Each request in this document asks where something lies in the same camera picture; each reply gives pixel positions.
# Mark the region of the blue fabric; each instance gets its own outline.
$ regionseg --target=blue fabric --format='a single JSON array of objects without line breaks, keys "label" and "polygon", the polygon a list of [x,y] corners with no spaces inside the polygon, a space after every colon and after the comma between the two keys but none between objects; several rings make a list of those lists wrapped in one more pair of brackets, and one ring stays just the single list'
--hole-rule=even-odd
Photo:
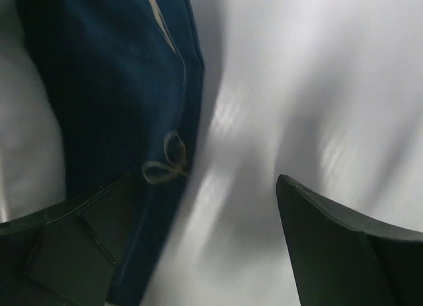
[{"label": "blue fabric", "polygon": [[[204,64],[189,1],[156,1],[175,51],[148,0],[18,0],[26,46],[62,129],[70,198],[127,172],[141,176],[146,162],[168,164],[164,140],[173,131],[190,172]],[[171,160],[180,157],[175,136],[166,148]],[[109,301],[139,304],[186,179],[145,181]]]}]

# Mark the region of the blue skirt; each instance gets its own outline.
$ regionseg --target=blue skirt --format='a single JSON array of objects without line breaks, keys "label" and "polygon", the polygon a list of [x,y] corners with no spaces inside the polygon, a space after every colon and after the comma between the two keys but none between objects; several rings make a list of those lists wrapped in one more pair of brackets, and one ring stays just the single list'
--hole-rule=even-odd
[{"label": "blue skirt", "polygon": [[190,174],[204,63],[189,0],[18,0],[61,126],[69,199],[132,172],[134,227],[108,300],[139,305]]}]

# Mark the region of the white fabric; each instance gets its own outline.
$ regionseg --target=white fabric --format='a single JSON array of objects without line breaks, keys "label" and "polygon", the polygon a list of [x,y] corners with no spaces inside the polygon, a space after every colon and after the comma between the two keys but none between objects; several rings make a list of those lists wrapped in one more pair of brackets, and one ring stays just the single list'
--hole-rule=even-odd
[{"label": "white fabric", "polygon": [[19,25],[0,0],[0,223],[65,199],[60,128]]},{"label": "white fabric", "polygon": [[143,305],[298,306],[280,173],[423,231],[423,0],[191,2],[198,152]]}]

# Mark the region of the white cloth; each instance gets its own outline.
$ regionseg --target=white cloth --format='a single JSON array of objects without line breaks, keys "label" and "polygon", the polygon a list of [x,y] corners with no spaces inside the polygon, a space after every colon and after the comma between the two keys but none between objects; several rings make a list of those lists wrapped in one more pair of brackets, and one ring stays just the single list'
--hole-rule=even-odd
[{"label": "white cloth", "polygon": [[423,0],[191,3],[198,152],[144,306],[298,306],[280,173],[423,231]]},{"label": "white cloth", "polygon": [[65,200],[59,124],[22,37],[13,0],[0,0],[0,223]]}]

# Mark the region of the blue garment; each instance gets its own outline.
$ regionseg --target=blue garment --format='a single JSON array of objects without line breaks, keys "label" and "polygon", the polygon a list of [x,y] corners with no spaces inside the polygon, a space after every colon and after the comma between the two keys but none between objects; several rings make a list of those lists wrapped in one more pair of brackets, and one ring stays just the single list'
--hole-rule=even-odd
[{"label": "blue garment", "polygon": [[139,305],[195,151],[204,64],[189,1],[18,0],[18,9],[61,126],[69,198],[145,176],[108,295]]}]

